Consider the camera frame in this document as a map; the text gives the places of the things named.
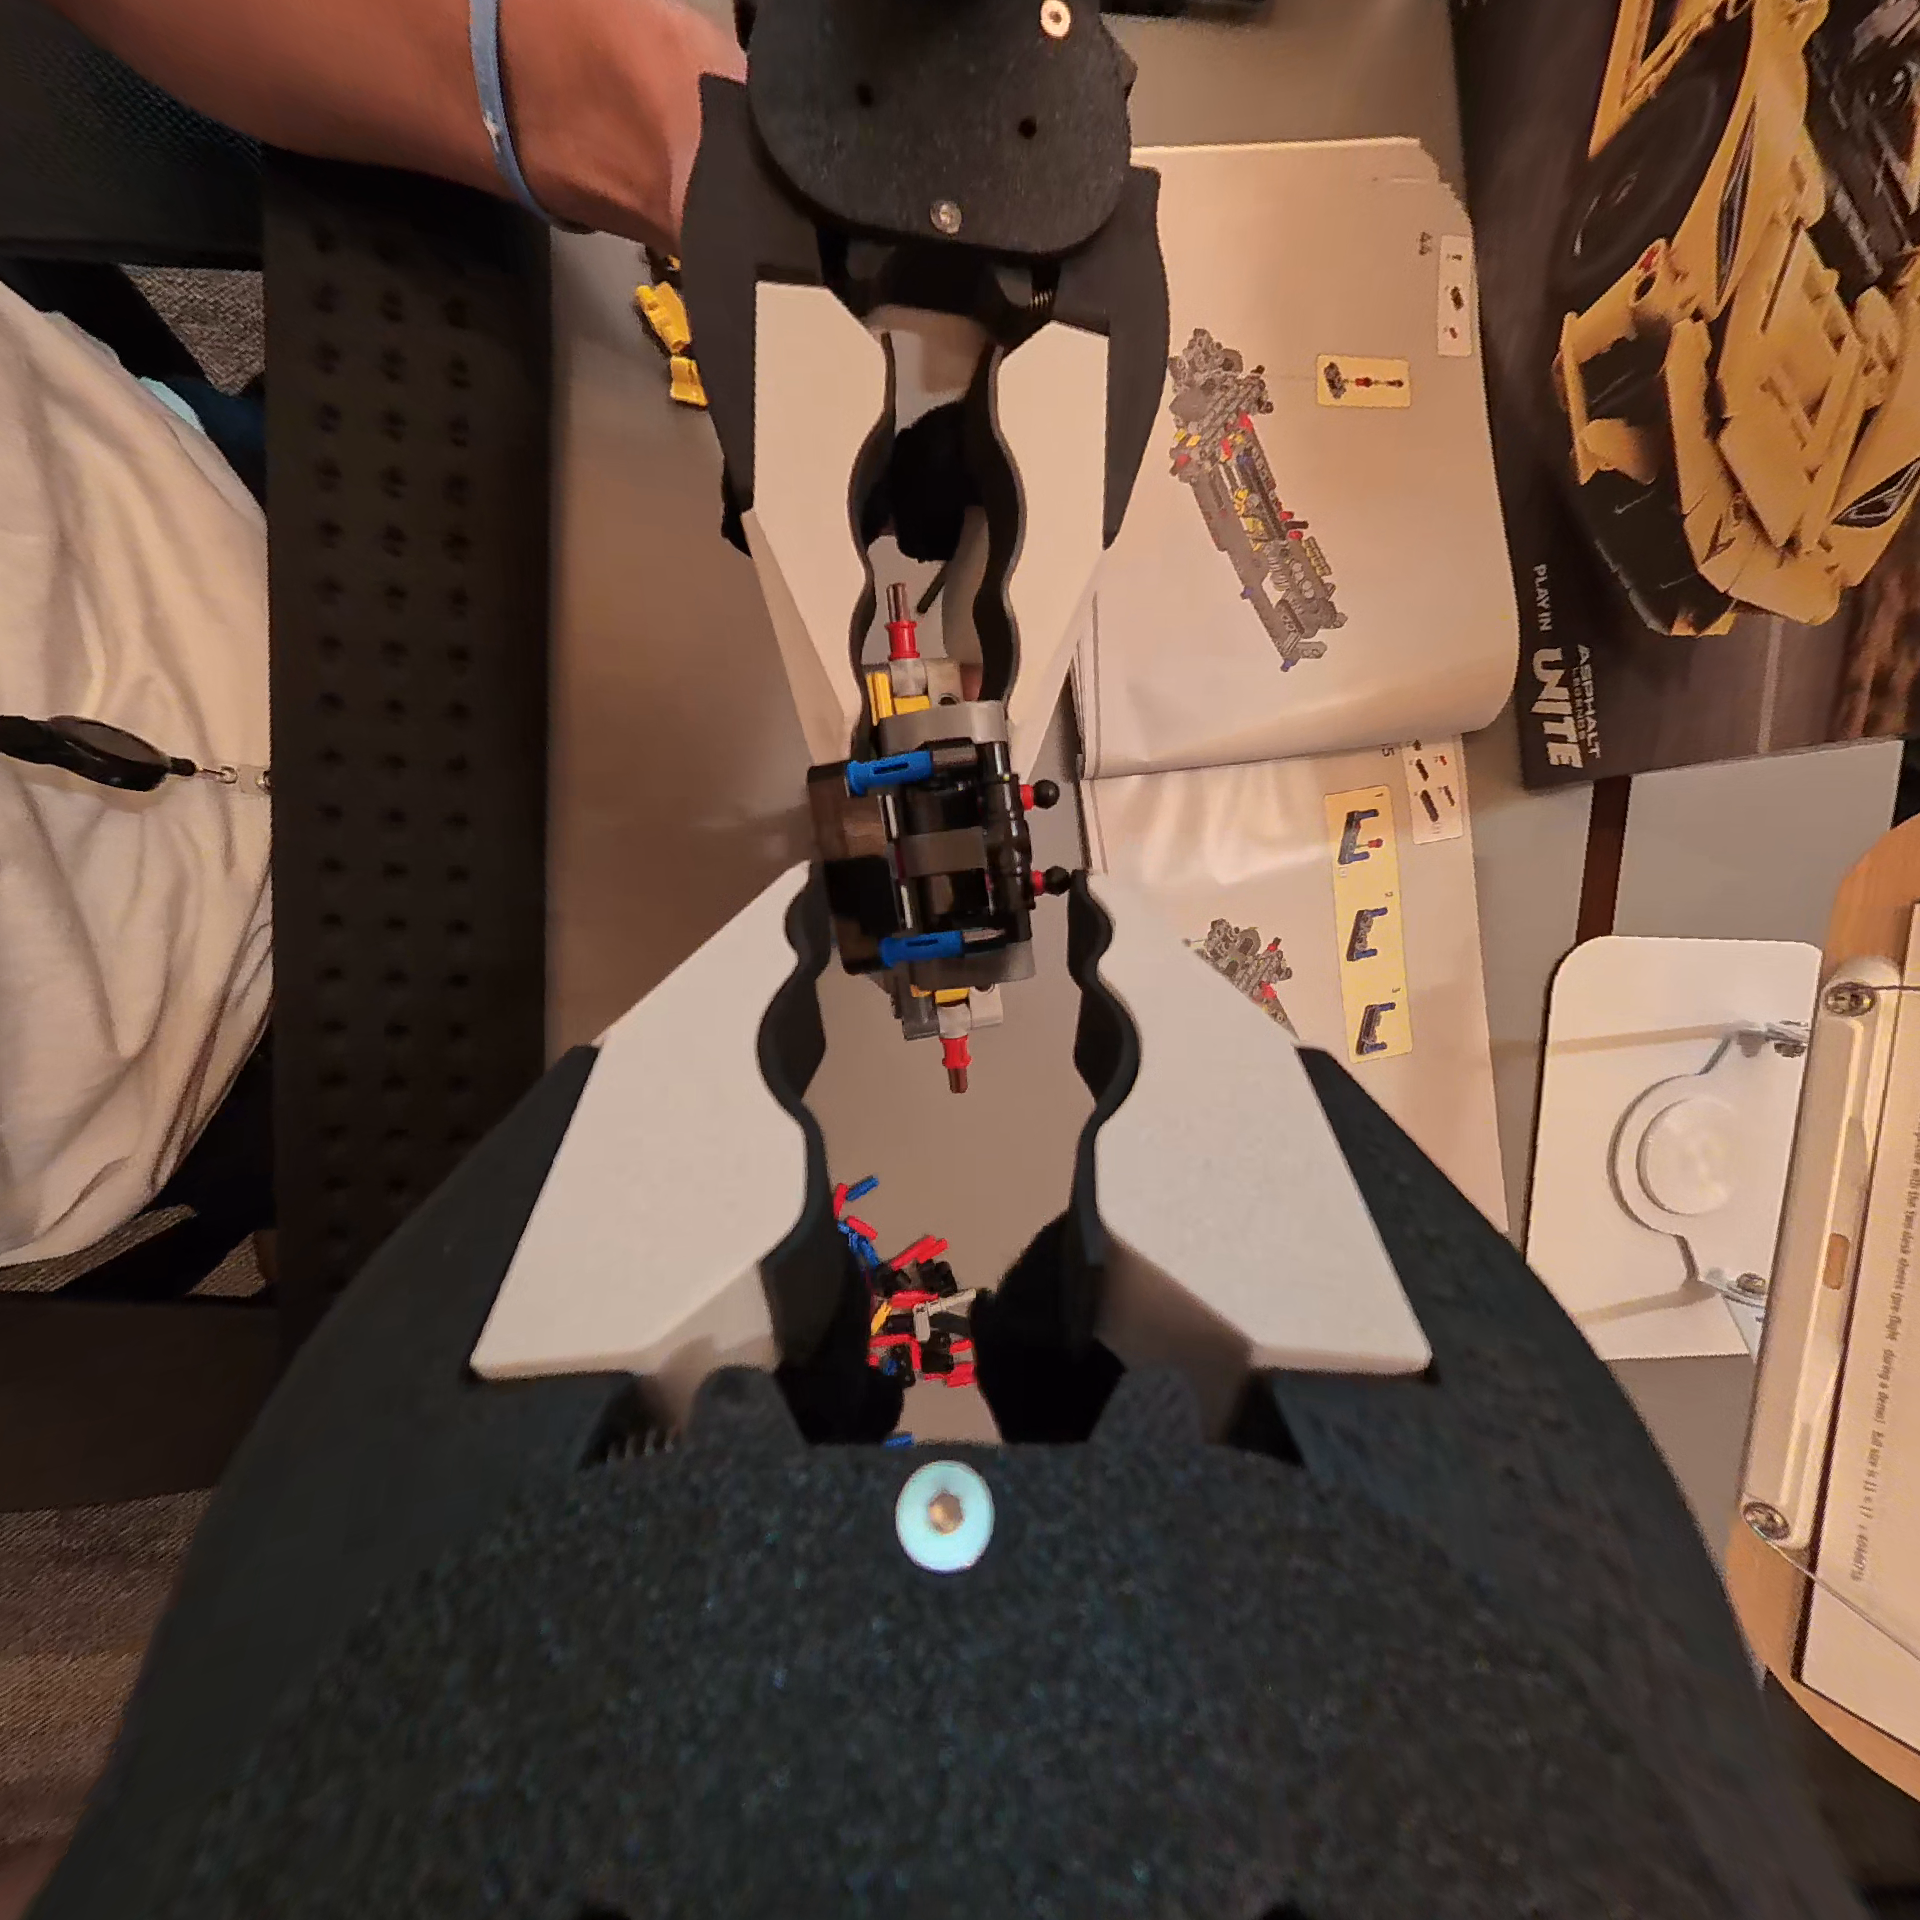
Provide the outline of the dark lego set box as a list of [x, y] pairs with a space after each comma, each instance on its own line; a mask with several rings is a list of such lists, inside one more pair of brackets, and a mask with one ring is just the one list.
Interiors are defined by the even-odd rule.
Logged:
[[1536, 790], [1916, 736], [1917, 4], [1453, 4]]

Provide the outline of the pile of lego pins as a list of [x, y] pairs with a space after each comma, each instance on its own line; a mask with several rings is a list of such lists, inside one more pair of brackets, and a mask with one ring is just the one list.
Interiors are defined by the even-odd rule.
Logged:
[[947, 1234], [885, 1240], [875, 1191], [873, 1175], [833, 1186], [842, 1271], [816, 1357], [820, 1435], [829, 1446], [995, 1435], [980, 1390], [980, 1290], [956, 1271]]

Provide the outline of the lego instruction booklet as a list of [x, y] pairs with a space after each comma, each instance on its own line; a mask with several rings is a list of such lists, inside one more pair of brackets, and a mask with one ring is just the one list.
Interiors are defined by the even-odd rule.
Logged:
[[1073, 664], [1091, 867], [1504, 1229], [1463, 741], [1521, 622], [1466, 206], [1413, 138], [1137, 156], [1168, 362]]

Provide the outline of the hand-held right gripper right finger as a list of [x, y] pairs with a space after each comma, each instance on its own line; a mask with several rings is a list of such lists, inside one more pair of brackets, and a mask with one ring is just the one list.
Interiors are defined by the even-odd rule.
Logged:
[[1201, 1426], [1253, 1376], [1418, 1379], [1432, 1348], [1299, 1045], [1114, 876], [1069, 892], [1073, 1064], [1066, 1333], [1170, 1370]]

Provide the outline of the grey lego chassis assembly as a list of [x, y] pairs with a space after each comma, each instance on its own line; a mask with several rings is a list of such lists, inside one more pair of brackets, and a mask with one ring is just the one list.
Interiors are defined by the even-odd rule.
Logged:
[[974, 1037], [1005, 1018], [1001, 990], [1036, 972], [1036, 904], [1070, 888], [1066, 867], [1037, 864], [1029, 832], [1061, 787], [1019, 777], [1005, 709], [974, 699], [947, 651], [923, 646], [906, 582], [889, 586], [884, 629], [884, 659], [860, 672], [865, 718], [850, 783], [856, 794], [905, 790], [905, 864], [943, 932], [902, 942], [889, 953], [902, 966], [885, 972], [850, 974], [889, 999], [906, 1041], [939, 1049], [947, 1089], [966, 1094]]

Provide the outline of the pile of yellow lego pieces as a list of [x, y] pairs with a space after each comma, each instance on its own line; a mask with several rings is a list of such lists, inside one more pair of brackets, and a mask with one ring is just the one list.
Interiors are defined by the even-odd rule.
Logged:
[[633, 294], [637, 321], [665, 358], [667, 396], [676, 406], [706, 411], [708, 396], [693, 357], [693, 331], [684, 297], [678, 253], [645, 248], [645, 269]]

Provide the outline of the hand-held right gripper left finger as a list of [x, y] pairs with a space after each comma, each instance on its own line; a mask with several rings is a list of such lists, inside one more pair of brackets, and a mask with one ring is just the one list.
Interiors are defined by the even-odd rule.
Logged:
[[471, 1352], [480, 1379], [703, 1380], [823, 1351], [816, 923], [811, 871], [788, 867], [603, 1028]]

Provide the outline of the printed instruction sheet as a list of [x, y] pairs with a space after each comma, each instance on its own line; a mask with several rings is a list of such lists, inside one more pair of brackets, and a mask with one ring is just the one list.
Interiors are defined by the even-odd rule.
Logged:
[[1802, 1682], [1917, 1746], [1917, 923], [1871, 1109]]

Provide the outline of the person's left forearm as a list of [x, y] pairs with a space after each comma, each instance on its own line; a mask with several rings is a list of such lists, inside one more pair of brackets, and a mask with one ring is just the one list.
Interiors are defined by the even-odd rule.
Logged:
[[144, 81], [302, 156], [503, 193], [468, 2], [54, 2]]

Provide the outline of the person's left hand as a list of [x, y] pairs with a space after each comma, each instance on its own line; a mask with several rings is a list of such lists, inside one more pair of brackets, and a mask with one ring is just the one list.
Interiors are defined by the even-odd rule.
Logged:
[[701, 81], [744, 76], [734, 31], [681, 2], [503, 2], [499, 50], [518, 171], [570, 231], [681, 248]]

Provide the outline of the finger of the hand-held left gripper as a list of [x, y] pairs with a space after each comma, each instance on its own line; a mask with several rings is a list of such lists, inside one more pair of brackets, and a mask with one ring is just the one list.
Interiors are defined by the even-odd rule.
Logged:
[[891, 423], [889, 343], [825, 284], [761, 281], [744, 534], [814, 764], [850, 754], [865, 711], [875, 592], [856, 492]]
[[962, 411], [979, 489], [961, 542], [961, 643], [1014, 751], [1037, 751], [1091, 600], [1106, 509], [1110, 342], [1043, 323], [991, 349]]

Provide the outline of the dark swivel chair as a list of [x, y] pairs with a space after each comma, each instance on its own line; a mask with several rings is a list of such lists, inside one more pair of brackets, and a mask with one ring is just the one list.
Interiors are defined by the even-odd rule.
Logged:
[[263, 263], [259, 147], [42, 4], [5, 4], [4, 253]]

